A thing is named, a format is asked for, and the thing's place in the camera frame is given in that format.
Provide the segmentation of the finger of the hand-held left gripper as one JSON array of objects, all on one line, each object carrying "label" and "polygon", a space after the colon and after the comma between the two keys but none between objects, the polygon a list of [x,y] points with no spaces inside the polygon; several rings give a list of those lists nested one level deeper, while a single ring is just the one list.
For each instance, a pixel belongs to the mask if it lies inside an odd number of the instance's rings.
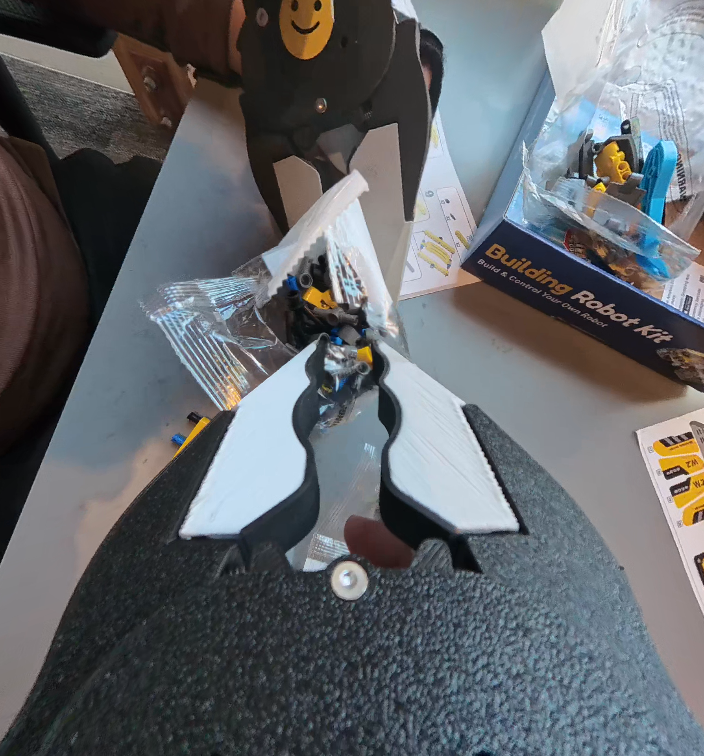
[{"label": "finger of the hand-held left gripper", "polygon": [[398,126],[370,130],[353,155],[352,168],[368,184],[359,203],[388,292],[398,297],[412,236],[412,220],[404,208]]},{"label": "finger of the hand-held left gripper", "polygon": [[288,232],[324,194],[322,180],[316,168],[299,156],[273,163],[273,170]]}]

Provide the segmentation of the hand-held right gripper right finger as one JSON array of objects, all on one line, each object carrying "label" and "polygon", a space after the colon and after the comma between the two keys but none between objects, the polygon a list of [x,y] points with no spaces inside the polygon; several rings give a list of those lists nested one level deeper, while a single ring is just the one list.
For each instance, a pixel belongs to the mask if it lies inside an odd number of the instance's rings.
[{"label": "hand-held right gripper right finger", "polygon": [[387,344],[378,345],[378,419],[388,433],[379,510],[417,550],[519,534],[520,518],[467,416],[467,405]]}]

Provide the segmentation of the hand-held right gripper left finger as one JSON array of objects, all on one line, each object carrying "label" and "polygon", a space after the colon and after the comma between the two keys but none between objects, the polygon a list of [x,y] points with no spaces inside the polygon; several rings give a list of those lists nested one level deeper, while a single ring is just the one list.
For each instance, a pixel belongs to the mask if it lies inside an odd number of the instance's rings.
[{"label": "hand-held right gripper left finger", "polygon": [[318,518],[309,435],[318,421],[318,343],[293,357],[233,412],[179,527],[179,537],[291,551]]}]

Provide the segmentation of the clear bag of dark parts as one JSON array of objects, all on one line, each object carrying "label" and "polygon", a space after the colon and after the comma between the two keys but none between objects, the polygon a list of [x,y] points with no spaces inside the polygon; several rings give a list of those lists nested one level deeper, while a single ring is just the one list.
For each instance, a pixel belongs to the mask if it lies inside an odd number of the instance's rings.
[{"label": "clear bag of dark parts", "polygon": [[320,423],[332,427],[371,387],[357,364],[370,362],[374,341],[409,355],[359,202],[367,191],[357,173],[344,178],[229,277],[166,283],[143,304],[219,411],[235,411],[325,334],[334,365],[319,390]]}]

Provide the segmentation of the person's left forearm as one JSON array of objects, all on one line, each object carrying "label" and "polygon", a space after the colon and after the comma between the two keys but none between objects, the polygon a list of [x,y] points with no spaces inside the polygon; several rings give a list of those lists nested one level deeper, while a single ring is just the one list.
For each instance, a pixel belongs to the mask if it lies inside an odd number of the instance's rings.
[{"label": "person's left forearm", "polygon": [[173,55],[199,76],[227,87],[242,84],[238,35],[242,1],[71,1],[66,10]]}]

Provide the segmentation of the person's right hand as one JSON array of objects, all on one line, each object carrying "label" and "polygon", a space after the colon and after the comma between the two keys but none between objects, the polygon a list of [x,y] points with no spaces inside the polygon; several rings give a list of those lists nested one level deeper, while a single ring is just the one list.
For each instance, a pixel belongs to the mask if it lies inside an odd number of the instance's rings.
[{"label": "person's right hand", "polygon": [[407,569],[414,551],[380,521],[352,515],[344,526],[344,540],[350,554],[360,556],[381,569]]}]

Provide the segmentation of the short yellow beam with pins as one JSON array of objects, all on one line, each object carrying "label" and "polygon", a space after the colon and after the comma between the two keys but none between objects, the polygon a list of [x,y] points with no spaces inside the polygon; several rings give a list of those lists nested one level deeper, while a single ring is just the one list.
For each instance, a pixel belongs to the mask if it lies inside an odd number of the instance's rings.
[{"label": "short yellow beam with pins", "polygon": [[174,458],[176,458],[194,439],[207,427],[211,422],[199,412],[192,411],[187,415],[187,422],[191,426],[187,433],[177,432],[171,436],[171,443],[176,447]]}]

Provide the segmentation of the instruction booklet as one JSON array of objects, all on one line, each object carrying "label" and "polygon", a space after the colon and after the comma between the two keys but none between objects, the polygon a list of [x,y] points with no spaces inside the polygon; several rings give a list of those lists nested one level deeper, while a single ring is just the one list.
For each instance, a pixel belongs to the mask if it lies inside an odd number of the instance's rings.
[{"label": "instruction booklet", "polygon": [[476,278],[461,266],[467,260],[476,229],[437,114],[432,120],[429,150],[415,199],[399,298],[474,282]]}]

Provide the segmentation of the blue robot kit box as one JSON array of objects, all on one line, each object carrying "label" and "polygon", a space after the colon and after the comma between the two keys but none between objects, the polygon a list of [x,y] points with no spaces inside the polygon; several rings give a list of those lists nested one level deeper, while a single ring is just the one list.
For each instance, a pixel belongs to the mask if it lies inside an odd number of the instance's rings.
[{"label": "blue robot kit box", "polygon": [[546,239],[523,218],[521,147],[554,101],[545,72],[479,222],[467,271],[639,364],[704,393],[704,266],[693,264],[657,296],[592,265],[586,234]]}]

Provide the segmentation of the yellow black sticker sheet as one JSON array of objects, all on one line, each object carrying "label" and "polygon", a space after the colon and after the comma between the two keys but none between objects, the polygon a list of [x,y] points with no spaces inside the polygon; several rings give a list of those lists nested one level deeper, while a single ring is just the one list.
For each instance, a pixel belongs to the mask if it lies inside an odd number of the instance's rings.
[{"label": "yellow black sticker sheet", "polygon": [[641,429],[636,436],[704,617],[704,408]]}]

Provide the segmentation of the clear bag with blue part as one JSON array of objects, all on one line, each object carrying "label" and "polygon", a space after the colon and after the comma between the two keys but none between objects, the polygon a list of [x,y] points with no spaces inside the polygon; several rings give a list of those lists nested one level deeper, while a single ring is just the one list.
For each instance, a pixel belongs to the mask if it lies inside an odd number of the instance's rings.
[{"label": "clear bag with blue part", "polygon": [[645,153],[636,119],[597,141],[583,130],[560,165],[550,145],[526,156],[523,223],[547,241],[630,286],[660,296],[666,284],[695,261],[698,252],[668,230],[665,216],[678,168],[673,141],[657,141]]}]

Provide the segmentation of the large clear plastic bag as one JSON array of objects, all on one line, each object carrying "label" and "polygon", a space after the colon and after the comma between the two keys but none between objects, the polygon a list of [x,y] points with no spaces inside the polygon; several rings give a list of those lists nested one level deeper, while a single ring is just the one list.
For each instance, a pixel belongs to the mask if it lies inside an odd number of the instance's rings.
[{"label": "large clear plastic bag", "polygon": [[704,196],[704,2],[561,2],[541,34],[560,106],[638,119],[678,148],[670,199]]}]

